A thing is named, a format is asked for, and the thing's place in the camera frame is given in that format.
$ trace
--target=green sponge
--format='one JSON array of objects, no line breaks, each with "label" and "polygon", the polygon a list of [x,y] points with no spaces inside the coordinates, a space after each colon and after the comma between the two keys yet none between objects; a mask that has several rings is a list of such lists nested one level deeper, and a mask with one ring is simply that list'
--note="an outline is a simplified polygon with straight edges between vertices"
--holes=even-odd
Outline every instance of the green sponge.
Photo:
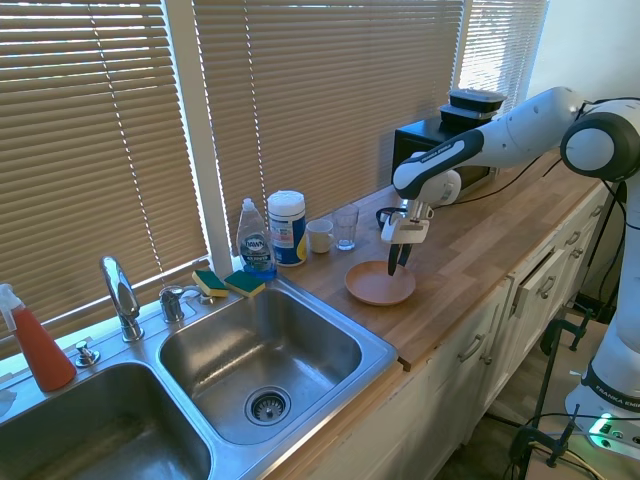
[{"label": "green sponge", "polygon": [[207,297],[226,297],[229,289],[220,281],[216,274],[209,270],[195,270],[191,278]]},{"label": "green sponge", "polygon": [[231,290],[244,295],[245,297],[253,297],[265,288],[265,283],[241,270],[232,273],[224,279],[227,287]]}]

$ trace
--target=plate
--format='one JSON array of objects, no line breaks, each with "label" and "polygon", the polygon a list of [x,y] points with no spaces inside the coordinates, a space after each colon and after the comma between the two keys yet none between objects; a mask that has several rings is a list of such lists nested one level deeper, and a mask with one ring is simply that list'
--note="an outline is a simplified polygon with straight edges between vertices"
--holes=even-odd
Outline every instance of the plate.
[{"label": "plate", "polygon": [[406,268],[398,265],[393,277],[387,273],[387,262],[377,260],[351,267],[344,279],[349,293],[369,305],[396,305],[409,298],[416,280]]}]

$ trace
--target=clear glass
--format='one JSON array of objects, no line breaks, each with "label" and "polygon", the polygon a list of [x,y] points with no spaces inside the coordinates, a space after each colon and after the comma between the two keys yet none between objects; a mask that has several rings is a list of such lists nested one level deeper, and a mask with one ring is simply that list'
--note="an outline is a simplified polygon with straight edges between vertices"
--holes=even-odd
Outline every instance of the clear glass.
[{"label": "clear glass", "polygon": [[333,235],[340,250],[353,250],[356,246],[356,225],[360,209],[350,203],[333,212]]}]

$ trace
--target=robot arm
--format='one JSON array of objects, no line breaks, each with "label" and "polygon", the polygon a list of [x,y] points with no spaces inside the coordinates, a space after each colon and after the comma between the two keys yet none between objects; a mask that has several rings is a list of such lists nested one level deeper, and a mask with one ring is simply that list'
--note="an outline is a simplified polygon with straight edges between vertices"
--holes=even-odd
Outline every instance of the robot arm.
[{"label": "robot arm", "polygon": [[453,137],[437,148],[402,162],[393,176],[400,198],[409,200],[407,212],[387,218],[382,240],[392,244],[389,274],[404,264],[410,247],[422,243],[433,216],[430,205],[453,203],[460,193],[460,177],[451,170],[465,165],[508,168],[531,161],[560,145],[583,104],[575,92],[556,87],[522,103],[509,114]]},{"label": "robot arm", "polygon": [[[571,90],[554,88],[495,122],[407,159],[397,168],[393,184],[400,197],[412,205],[405,216],[389,219],[383,239],[392,243],[389,273],[393,274],[398,244],[424,240],[430,218],[428,204],[455,200],[455,182],[451,182],[449,171],[456,166],[512,167],[560,144],[562,159],[572,171],[604,181],[625,181],[627,224],[617,311],[565,406],[567,412],[579,408],[578,413],[586,415],[576,423],[581,430],[595,433],[589,439],[596,446],[640,460],[640,101],[597,102],[577,118],[582,105],[582,99]],[[401,259],[406,261],[410,245],[404,245],[402,251]],[[597,422],[588,418],[590,415]],[[598,426],[611,418],[618,420],[616,431],[610,433]]]}]

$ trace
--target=blue dish soap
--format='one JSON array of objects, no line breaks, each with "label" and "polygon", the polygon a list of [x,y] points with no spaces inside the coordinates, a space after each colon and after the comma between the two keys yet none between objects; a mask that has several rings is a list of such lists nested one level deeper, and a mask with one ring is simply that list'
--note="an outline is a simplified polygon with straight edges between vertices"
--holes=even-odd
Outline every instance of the blue dish soap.
[{"label": "blue dish soap", "polygon": [[236,243],[245,272],[262,280],[271,280],[276,276],[269,231],[250,198],[245,198],[242,202]]}]

